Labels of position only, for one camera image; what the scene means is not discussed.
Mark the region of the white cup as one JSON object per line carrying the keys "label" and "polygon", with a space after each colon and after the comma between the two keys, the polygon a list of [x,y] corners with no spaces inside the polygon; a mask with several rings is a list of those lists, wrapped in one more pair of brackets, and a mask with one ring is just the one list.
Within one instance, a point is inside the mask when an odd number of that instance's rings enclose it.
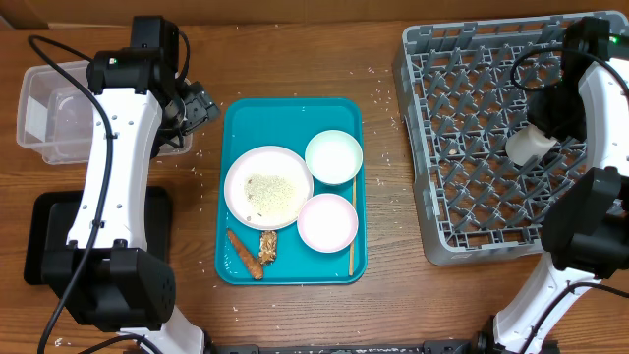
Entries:
{"label": "white cup", "polygon": [[556,138],[529,124],[507,140],[505,151],[513,163],[524,166],[532,157],[544,157],[556,143]]}

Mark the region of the light green bowl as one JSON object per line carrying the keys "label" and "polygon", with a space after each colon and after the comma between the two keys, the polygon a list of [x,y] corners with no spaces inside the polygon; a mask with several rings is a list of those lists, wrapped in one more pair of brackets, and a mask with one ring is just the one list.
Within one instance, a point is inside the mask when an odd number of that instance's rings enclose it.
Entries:
{"label": "light green bowl", "polygon": [[307,144],[305,163],[311,174],[326,185],[341,185],[357,176],[364,160],[360,143],[340,130],[326,130]]}

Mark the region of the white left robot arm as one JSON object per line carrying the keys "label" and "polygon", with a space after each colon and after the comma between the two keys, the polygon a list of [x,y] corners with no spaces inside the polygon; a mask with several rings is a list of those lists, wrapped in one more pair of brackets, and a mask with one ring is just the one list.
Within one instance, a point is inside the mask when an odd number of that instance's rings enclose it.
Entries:
{"label": "white left robot arm", "polygon": [[144,212],[153,152],[193,109],[212,117],[199,85],[178,67],[176,43],[142,41],[101,51],[80,91],[93,107],[93,128],[80,208],[63,249],[43,257],[42,280],[59,298],[39,344],[46,345],[61,311],[80,325],[134,340],[150,353],[206,353],[206,333],[176,306],[172,268],[148,250]]}

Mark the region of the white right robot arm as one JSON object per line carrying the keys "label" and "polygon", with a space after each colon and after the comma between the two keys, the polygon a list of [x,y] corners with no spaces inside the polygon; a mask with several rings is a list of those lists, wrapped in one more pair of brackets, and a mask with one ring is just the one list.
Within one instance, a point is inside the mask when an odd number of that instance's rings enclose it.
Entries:
{"label": "white right robot arm", "polygon": [[543,219],[543,253],[514,300],[471,344],[473,353],[556,353],[546,336],[589,289],[628,267],[628,38],[607,20],[584,17],[561,45],[561,78],[531,88],[528,126],[509,138],[509,159],[523,165],[574,138],[587,145],[587,171]]}

